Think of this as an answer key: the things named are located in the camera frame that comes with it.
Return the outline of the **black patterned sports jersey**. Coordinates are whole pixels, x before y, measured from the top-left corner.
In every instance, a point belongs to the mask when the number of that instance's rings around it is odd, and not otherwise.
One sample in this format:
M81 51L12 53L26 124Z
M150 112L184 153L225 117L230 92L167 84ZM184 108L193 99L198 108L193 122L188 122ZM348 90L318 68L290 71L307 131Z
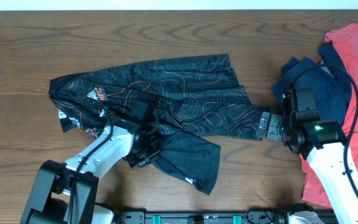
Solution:
M265 107L254 105L227 54L137 62L58 77L49 97L64 131L97 138L110 121L146 109L144 123L161 135L151 164L210 194L221 148L207 136L257 139Z

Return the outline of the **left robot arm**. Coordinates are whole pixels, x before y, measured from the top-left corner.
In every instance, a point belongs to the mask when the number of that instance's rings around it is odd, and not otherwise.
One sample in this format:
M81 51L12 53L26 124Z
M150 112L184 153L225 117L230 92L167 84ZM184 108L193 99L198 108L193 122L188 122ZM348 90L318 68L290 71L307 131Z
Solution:
M77 155L45 161L35 178L21 223L112 223L114 212L96 203L99 180L156 128L121 119Z

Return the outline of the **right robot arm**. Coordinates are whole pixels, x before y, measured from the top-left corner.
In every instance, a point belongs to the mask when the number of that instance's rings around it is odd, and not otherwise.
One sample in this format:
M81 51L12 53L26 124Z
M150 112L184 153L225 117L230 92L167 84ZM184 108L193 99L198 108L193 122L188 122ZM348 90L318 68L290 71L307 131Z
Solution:
M286 116L263 112L257 136L283 142L301 155L318 176L338 222L358 223L358 171L336 121L322 121L317 110Z

